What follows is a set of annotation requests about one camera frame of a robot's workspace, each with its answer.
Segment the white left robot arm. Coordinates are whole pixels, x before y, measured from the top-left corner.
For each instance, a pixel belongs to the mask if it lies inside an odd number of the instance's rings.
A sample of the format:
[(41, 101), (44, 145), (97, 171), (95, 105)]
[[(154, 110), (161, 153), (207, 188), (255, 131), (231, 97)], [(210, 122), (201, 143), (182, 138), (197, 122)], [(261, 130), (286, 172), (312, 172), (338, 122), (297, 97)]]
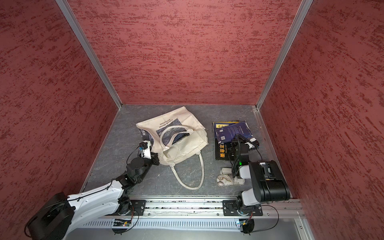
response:
[(122, 175), (102, 187), (70, 196), (55, 194), (26, 223), (25, 235), (33, 240), (62, 240), (74, 229), (103, 216), (127, 216), (130, 220), (142, 216), (146, 202), (132, 200), (129, 195), (159, 163), (154, 153), (134, 158)]

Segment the navy blue book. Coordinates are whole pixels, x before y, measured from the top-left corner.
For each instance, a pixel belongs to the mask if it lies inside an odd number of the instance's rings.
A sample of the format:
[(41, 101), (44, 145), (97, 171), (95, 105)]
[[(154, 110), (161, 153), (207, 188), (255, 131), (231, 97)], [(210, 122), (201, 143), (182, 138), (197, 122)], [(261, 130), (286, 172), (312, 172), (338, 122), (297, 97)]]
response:
[(214, 138), (217, 139), (216, 129), (223, 128), (229, 125), (237, 124), (239, 121), (216, 121), (213, 122)]
[(190, 134), (187, 132), (179, 132), (179, 133), (172, 133), (171, 138), (168, 142), (168, 146), (172, 146), (173, 144), (181, 141), (182, 139), (188, 137)]

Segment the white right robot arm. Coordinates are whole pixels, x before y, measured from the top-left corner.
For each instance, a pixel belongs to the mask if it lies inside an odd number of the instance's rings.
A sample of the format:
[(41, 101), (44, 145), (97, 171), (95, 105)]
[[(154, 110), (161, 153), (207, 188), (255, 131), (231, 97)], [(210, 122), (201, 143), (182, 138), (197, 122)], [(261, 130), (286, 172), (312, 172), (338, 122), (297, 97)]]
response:
[(256, 142), (232, 141), (231, 174), (238, 179), (250, 180), (252, 185), (238, 196), (238, 206), (245, 208), (289, 200), (291, 192), (278, 164), (275, 161), (250, 161), (251, 150), (258, 150)]

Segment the black book yellow characters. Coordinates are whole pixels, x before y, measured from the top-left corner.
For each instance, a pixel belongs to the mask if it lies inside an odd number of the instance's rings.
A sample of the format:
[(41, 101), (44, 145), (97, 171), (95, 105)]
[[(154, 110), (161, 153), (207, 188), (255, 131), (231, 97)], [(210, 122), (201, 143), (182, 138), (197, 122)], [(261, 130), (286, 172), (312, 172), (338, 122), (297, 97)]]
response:
[(219, 143), (215, 138), (215, 160), (216, 161), (234, 161), (236, 159), (236, 147), (238, 143), (236, 138), (228, 143)]

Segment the blue Prince book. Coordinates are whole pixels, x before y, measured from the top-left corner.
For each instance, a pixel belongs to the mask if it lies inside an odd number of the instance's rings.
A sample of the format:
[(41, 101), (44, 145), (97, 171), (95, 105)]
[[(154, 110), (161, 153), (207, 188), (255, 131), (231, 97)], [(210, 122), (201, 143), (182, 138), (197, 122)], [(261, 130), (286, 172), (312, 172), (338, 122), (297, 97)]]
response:
[(219, 143), (230, 142), (236, 134), (249, 140), (254, 137), (246, 121), (216, 129), (216, 133)]

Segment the beige canvas tote bag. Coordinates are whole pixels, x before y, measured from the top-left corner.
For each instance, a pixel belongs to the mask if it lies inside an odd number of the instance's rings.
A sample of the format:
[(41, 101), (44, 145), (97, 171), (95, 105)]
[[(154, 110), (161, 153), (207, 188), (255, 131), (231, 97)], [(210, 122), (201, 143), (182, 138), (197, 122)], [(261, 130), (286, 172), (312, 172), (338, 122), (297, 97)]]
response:
[[(177, 181), (186, 189), (195, 191), (201, 188), (205, 178), (202, 149), (208, 143), (206, 128), (186, 107), (180, 107), (163, 115), (136, 124), (143, 137), (148, 137), (151, 152), (158, 155), (161, 165), (171, 168)], [(202, 170), (198, 186), (186, 185), (179, 177), (175, 166), (187, 159), (198, 156)]]

